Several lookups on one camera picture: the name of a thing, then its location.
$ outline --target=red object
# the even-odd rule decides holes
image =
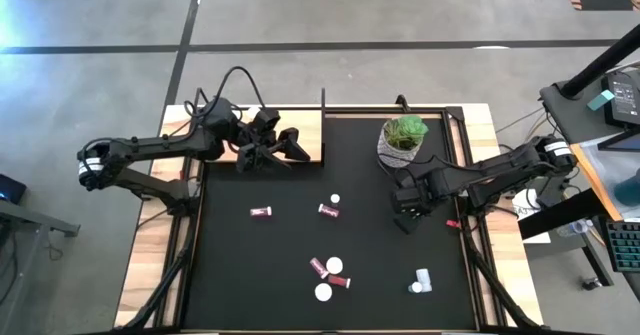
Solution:
[[[318,275],[320,275],[321,279],[324,279],[327,277],[327,275],[329,275],[329,271],[325,269],[325,267],[322,265],[320,260],[316,258],[311,259],[311,266],[313,266],[313,268],[316,270]]]
[[[337,218],[338,215],[340,214],[339,210],[336,210],[334,208],[330,208],[326,205],[320,204],[320,207],[318,208],[318,212],[323,213],[327,216],[331,216],[333,218]]]
[[[455,220],[447,220],[447,226],[454,227],[456,229],[460,229],[460,223]]]
[[[342,286],[345,288],[349,288],[351,285],[351,278],[341,278],[340,276],[329,275],[329,284]]]

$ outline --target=concrete floor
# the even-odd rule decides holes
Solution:
[[[177,45],[189,1],[0,0],[0,49]],[[578,12],[568,0],[200,0],[191,43],[607,39],[638,20],[632,11]],[[570,77],[603,50],[191,53],[175,102],[198,86],[213,93],[224,71],[244,65],[267,103],[316,103],[321,87],[330,103],[389,103],[402,93],[411,102],[489,103],[500,128],[539,107],[541,87]],[[0,137],[0,172],[29,186],[25,206],[82,224],[76,239],[53,237],[65,256],[39,261],[15,333],[111,327],[140,202],[118,189],[87,193],[77,184],[75,153],[99,136],[155,135],[175,59],[174,53],[0,55],[0,125],[10,129]],[[255,103],[249,90],[234,75],[226,96]],[[533,121],[499,133],[499,140],[519,144]],[[545,323],[634,333],[640,320],[631,314],[640,306],[624,280],[581,292],[571,284],[589,271],[584,264],[580,253],[531,262]]]

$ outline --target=wooden table edge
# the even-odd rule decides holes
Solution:
[[[251,106],[255,106],[255,105],[239,105],[239,106],[240,107],[251,107]],[[309,108],[309,109],[318,108],[318,109],[320,109],[321,108],[321,105],[316,105],[316,104],[312,104],[312,105],[309,105],[309,104],[299,104],[299,105],[296,105],[296,104],[281,104],[281,105],[269,105],[269,106],[276,107],[276,108],[283,108],[283,109],[286,109],[286,108]],[[474,125],[487,126],[488,128],[490,128],[491,131],[490,131],[490,133],[486,134],[486,135],[488,135],[488,138],[483,139],[483,140],[486,140],[486,141],[483,141],[482,147],[485,147],[485,149],[483,149],[483,150],[487,150],[486,153],[495,152],[495,154],[499,154],[498,142],[497,142],[495,130],[494,130],[494,127],[493,127],[493,120],[491,118],[491,113],[490,113],[488,104],[484,104],[484,103],[470,103],[470,104],[443,103],[443,104],[411,104],[410,106],[414,107],[414,108],[461,107],[463,109],[464,114],[465,114],[465,119],[469,118],[469,117],[467,117],[467,113],[471,112],[470,108],[473,108],[473,111],[472,111],[473,116],[472,117],[473,118],[486,117],[487,122],[472,124],[472,123],[469,123],[468,121],[465,121],[465,125],[466,125],[466,128],[467,128],[466,129],[467,133],[469,133],[470,126],[474,126]],[[390,109],[394,109],[394,108],[399,108],[400,106],[399,105],[389,105],[389,104],[330,104],[330,105],[326,105],[326,108],[349,108],[349,107],[353,107],[353,108],[369,108],[370,107],[370,108],[390,108]],[[162,129],[164,129],[164,126],[168,122],[170,122],[170,119],[167,118],[167,115],[169,115],[169,113],[172,112],[170,110],[178,109],[178,108],[182,108],[183,109],[183,106],[182,105],[168,105],[166,107],[165,116],[164,116],[163,122],[162,122]],[[469,139],[469,142],[470,142],[469,145],[470,145],[472,156],[473,156],[473,161],[475,162],[475,161],[482,160],[481,157],[474,156],[474,154],[473,154],[474,145],[471,144],[471,139]],[[506,217],[506,216],[503,217],[503,219],[504,219],[504,221],[510,221],[510,222],[515,222],[516,221],[512,217]],[[500,232],[501,229],[497,229],[497,230],[493,229],[492,230],[491,226],[489,226],[490,237],[491,237],[491,233],[492,232],[496,233],[496,231]],[[526,272],[526,274],[528,274],[528,276],[525,276],[525,277],[528,278],[528,279],[523,279],[523,280],[525,282],[529,282],[531,284],[531,287],[532,287],[532,289],[531,289],[532,293],[529,294],[529,296],[528,296],[529,299],[527,300],[527,304],[526,305],[521,305],[521,307],[523,309],[525,309],[525,312],[527,313],[527,315],[529,317],[531,317],[534,321],[542,323],[542,316],[541,316],[541,313],[540,313],[539,303],[538,303],[538,300],[537,300],[537,295],[535,294],[535,287],[533,285],[533,279],[531,278],[530,269],[528,267],[528,262],[527,262],[527,259],[526,259],[526,253],[524,252],[524,245],[522,243],[522,239],[519,237],[519,231],[518,231],[517,235],[518,235],[518,239],[519,239],[519,242],[520,242],[520,246],[522,247],[522,254],[524,254],[524,259],[523,259],[524,263],[519,264],[519,267],[524,266],[524,267],[526,267],[526,269],[521,268],[519,271],[516,271],[516,273],[520,273],[521,274],[522,272]],[[491,238],[492,249],[495,249],[500,241],[501,241],[501,237],[500,236],[496,236],[496,238]],[[134,255],[134,252],[133,252],[134,245],[135,245],[135,238],[134,238],[134,244],[132,244],[132,250],[131,250],[130,256],[129,256],[129,262],[128,262],[128,265],[127,265],[127,272],[125,274],[125,281],[127,279],[127,276],[131,275],[130,274],[130,267],[132,265],[131,264],[131,258]],[[509,276],[507,274],[504,274],[504,273],[505,273],[505,271],[501,271],[500,268],[498,269],[498,277],[503,282],[505,287],[507,287],[507,289],[509,289],[508,282],[505,283],[505,280],[508,280]],[[116,319],[114,321],[115,325],[121,324],[121,323],[118,323],[118,315],[121,312],[121,310],[120,310],[120,307],[122,306],[121,302],[122,302],[122,298],[124,297],[124,293],[126,291],[125,288],[124,288],[124,285],[125,284],[123,283],[123,288],[122,288],[121,296],[120,296],[120,299],[119,299],[119,306],[118,306],[118,309],[116,311]]]

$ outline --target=computer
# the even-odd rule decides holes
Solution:
[[[599,143],[598,150],[640,152],[640,126]]]

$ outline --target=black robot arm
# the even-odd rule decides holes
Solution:
[[[468,167],[448,165],[418,173],[404,179],[392,193],[398,214],[394,221],[409,234],[424,216],[464,191],[468,195],[465,213],[475,215],[498,202],[501,194],[519,190],[537,176],[569,174],[576,163],[564,140],[546,136]]]
[[[310,160],[298,145],[297,129],[285,129],[276,138],[274,128],[280,120],[277,110],[262,108],[249,123],[239,121],[232,110],[227,99],[219,98],[195,113],[186,135],[93,141],[77,154],[80,184],[89,191],[115,185],[138,197],[157,197],[167,206],[169,214],[183,215],[190,204],[185,180],[163,181],[128,166],[136,161],[173,157],[217,160],[225,152],[223,141],[230,148],[238,147],[234,152],[238,154],[236,168],[240,172],[265,165],[289,167],[274,156],[276,152],[287,159]]]

